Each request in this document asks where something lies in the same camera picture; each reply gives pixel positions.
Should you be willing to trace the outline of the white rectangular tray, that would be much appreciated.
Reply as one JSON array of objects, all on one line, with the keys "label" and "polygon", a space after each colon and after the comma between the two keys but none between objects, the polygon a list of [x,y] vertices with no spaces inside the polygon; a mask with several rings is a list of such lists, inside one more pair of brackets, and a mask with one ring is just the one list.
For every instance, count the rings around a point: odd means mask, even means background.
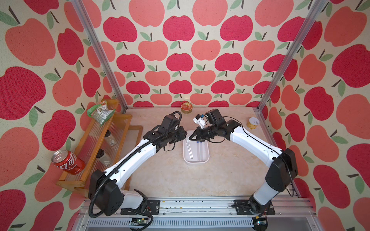
[{"label": "white rectangular tray", "polygon": [[207,142],[202,142],[202,148],[203,148],[203,162],[198,162],[197,157],[197,142],[199,141],[189,141],[191,150],[194,156],[194,159],[190,159],[188,148],[186,145],[186,141],[188,140],[189,136],[194,132],[194,130],[187,131],[187,137],[183,140],[183,158],[184,161],[188,164],[205,164],[210,159],[210,152]]}]

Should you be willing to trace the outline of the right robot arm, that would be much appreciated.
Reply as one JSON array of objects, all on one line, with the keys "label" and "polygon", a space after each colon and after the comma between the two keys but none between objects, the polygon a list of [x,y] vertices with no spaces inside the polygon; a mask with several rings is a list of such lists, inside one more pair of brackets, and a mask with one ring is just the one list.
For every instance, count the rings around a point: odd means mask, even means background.
[{"label": "right robot arm", "polygon": [[190,135],[190,141],[211,141],[215,137],[223,137],[236,143],[259,158],[267,167],[265,182],[252,195],[251,202],[264,206],[276,195],[283,192],[298,175],[297,161],[293,150],[282,150],[246,131],[233,119],[205,128],[197,127]]}]

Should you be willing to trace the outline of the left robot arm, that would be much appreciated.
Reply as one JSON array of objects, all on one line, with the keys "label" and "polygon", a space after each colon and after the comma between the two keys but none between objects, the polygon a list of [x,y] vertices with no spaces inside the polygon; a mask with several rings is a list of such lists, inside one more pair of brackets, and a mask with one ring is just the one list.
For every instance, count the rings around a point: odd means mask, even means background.
[{"label": "left robot arm", "polygon": [[117,210],[136,209],[143,212],[146,197],[138,190],[122,190],[131,175],[167,144],[184,140],[187,132],[180,126],[182,114],[166,115],[160,125],[147,132],[139,144],[119,162],[104,171],[96,170],[90,179],[88,213],[91,218],[113,215]]}]

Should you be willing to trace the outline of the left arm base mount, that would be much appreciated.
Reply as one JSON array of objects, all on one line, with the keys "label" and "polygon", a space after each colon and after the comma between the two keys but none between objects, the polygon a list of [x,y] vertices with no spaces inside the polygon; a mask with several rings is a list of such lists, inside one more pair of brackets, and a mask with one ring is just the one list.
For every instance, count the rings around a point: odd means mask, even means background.
[{"label": "left arm base mount", "polygon": [[121,209],[121,212],[120,214],[121,215],[139,215],[135,212],[133,212],[133,210],[139,212],[140,214],[145,214],[146,216],[147,215],[158,215],[159,214],[159,209],[160,209],[160,203],[161,201],[160,200],[152,200],[152,199],[149,199],[147,201],[144,201],[138,209]]}]

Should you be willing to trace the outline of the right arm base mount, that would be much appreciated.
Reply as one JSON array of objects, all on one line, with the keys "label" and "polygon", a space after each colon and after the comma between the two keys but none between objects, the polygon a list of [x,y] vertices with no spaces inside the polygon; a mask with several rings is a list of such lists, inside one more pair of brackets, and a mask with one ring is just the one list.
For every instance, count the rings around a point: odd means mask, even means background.
[{"label": "right arm base mount", "polygon": [[231,208],[235,209],[237,215],[253,215],[253,216],[262,216],[262,215],[275,215],[275,209],[270,200],[266,205],[260,205],[257,201],[252,199],[249,200],[234,200],[234,204],[231,205]]}]

